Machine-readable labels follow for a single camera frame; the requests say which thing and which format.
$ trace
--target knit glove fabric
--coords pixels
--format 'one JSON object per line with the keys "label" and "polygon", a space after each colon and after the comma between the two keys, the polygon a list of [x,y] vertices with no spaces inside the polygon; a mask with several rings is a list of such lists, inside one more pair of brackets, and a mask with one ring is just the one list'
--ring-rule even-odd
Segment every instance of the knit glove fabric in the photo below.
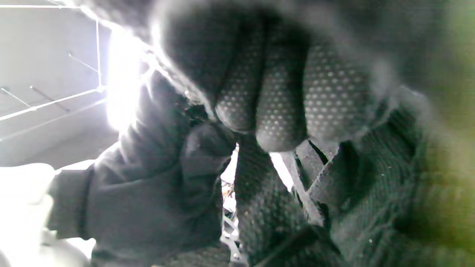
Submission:
{"label": "knit glove fabric", "polygon": [[[318,144],[349,140],[385,121],[400,79],[419,82],[399,66],[417,55],[410,58],[417,68],[424,51],[412,53],[414,44],[433,39],[438,14],[424,8],[405,18],[406,5],[388,1],[380,1],[383,9],[320,1],[72,2],[152,45],[178,90],[228,128],[255,133],[268,152],[291,150],[308,136]],[[393,23],[405,25],[404,34]]]}

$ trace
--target glove finger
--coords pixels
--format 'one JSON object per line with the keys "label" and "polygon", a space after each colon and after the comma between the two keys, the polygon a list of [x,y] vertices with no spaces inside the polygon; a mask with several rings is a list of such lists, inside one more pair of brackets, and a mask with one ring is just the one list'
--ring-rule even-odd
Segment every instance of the glove finger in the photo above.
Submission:
{"label": "glove finger", "polygon": [[151,33],[161,59],[206,106],[216,97],[239,37],[240,12],[213,1],[161,0],[154,6]]}
{"label": "glove finger", "polygon": [[342,60],[329,42],[314,36],[304,73],[308,134],[319,143],[341,142],[373,126],[379,100],[369,75]]}
{"label": "glove finger", "polygon": [[256,115],[257,141],[267,152],[292,150],[306,137],[302,76],[307,49],[306,37],[293,25],[271,27]]}
{"label": "glove finger", "polygon": [[256,99],[261,86],[264,25],[250,18],[240,28],[237,54],[218,97],[216,114],[220,121],[237,132],[249,132],[256,126]]}

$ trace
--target wire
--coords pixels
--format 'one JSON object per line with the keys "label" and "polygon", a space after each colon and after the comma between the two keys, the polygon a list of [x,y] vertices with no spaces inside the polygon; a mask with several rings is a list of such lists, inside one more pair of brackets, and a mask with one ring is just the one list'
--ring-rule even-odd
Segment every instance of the wire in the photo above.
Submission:
{"label": "wire", "polygon": [[10,135],[4,136],[4,137],[0,138],[0,142],[4,142],[4,141],[7,141],[7,140],[9,140],[9,139],[15,138],[15,137],[17,137],[17,136],[19,136],[19,135],[26,134],[26,133],[28,133],[28,132],[30,132],[30,131],[33,131],[33,130],[38,129],[38,128],[41,128],[41,127],[46,126],[46,125],[48,125],[48,124],[51,124],[51,123],[53,123],[53,122],[62,120],[62,119],[67,118],[67,117],[69,117],[69,116],[76,115],[76,114],[78,114],[78,113],[81,113],[81,112],[83,112],[83,111],[85,111],[85,110],[88,110],[88,109],[93,108],[93,107],[95,107],[95,106],[97,106],[97,105],[103,104],[103,103],[105,103],[105,102],[106,102],[106,99],[105,99],[105,98],[104,98],[104,99],[101,99],[101,100],[99,100],[99,101],[96,101],[96,102],[94,102],[94,103],[92,103],[92,104],[90,104],[90,105],[87,105],[87,106],[85,106],[85,107],[82,107],[82,108],[80,108],[80,109],[78,109],[78,110],[75,110],[75,111],[73,111],[73,112],[64,114],[64,115],[62,115],[62,116],[56,117],[56,118],[54,118],[54,119],[51,119],[51,120],[49,120],[49,121],[46,121],[46,122],[37,124],[37,125],[35,125],[35,126],[33,126],[33,127],[30,127],[30,128],[27,128],[27,129],[23,129],[23,130],[20,130],[20,131],[18,131],[18,132],[12,133],[12,134],[10,134]]}
{"label": "wire", "polygon": [[26,103],[25,101],[21,100],[19,97],[17,97],[16,95],[10,93],[9,91],[5,90],[5,88],[0,88],[4,93],[8,94],[9,96],[15,98],[16,100],[20,101],[22,104],[26,105],[27,107],[29,108],[33,108],[32,106],[28,105],[28,103]]}
{"label": "wire", "polygon": [[97,78],[99,79],[99,86],[102,86],[102,71],[101,71],[101,47],[99,44],[99,21],[95,21],[95,46],[97,49]]}
{"label": "wire", "polygon": [[46,5],[0,5],[0,9],[79,9],[74,6],[46,6]]}
{"label": "wire", "polygon": [[59,102],[65,101],[65,100],[76,98],[78,96],[88,95],[88,94],[91,94],[91,93],[101,93],[101,92],[103,92],[103,90],[104,89],[102,87],[98,87],[97,89],[88,90],[88,91],[85,91],[85,92],[82,92],[82,93],[79,93],[79,94],[76,94],[76,95],[72,95],[72,96],[61,98],[61,99],[58,99],[58,100],[55,100],[55,101],[44,103],[42,105],[32,106],[31,108],[27,108],[27,109],[24,109],[24,110],[21,110],[21,111],[18,111],[18,112],[14,112],[14,113],[2,116],[2,117],[0,117],[0,121],[8,120],[8,119],[11,119],[11,118],[16,117],[16,116],[20,116],[20,115],[25,114],[25,113],[36,111],[36,110],[38,110],[40,108],[43,108],[43,107],[47,107],[49,105],[53,105],[53,104],[56,104],[56,103],[59,103]]}

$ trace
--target white ceiling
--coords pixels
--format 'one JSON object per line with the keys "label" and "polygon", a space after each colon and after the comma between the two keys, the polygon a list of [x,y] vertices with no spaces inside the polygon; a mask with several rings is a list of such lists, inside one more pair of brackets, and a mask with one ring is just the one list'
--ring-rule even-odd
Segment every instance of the white ceiling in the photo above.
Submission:
{"label": "white ceiling", "polygon": [[[47,0],[0,0],[0,5],[6,4],[54,5]],[[98,87],[98,74],[68,55],[98,69],[94,21],[69,9],[1,8],[0,18],[0,87],[30,106],[50,102],[30,86],[55,100]],[[104,81],[109,35],[108,29],[100,28]],[[95,103],[104,97],[92,93],[0,121],[0,166],[28,161],[84,132],[102,133],[97,129],[109,127],[105,107]],[[0,92],[0,117],[26,108]]]}

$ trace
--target ceiling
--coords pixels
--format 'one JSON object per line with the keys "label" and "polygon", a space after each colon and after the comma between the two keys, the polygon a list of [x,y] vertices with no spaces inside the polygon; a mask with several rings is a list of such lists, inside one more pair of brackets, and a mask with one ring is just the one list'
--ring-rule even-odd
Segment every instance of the ceiling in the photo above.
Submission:
{"label": "ceiling", "polygon": [[[107,81],[110,32],[99,28],[98,60],[96,23],[77,10],[0,8],[0,18],[0,87],[12,94],[0,91],[0,117],[98,88],[98,62]],[[46,161],[62,167],[96,155],[117,138],[104,97],[94,92],[0,120],[0,166]]]}

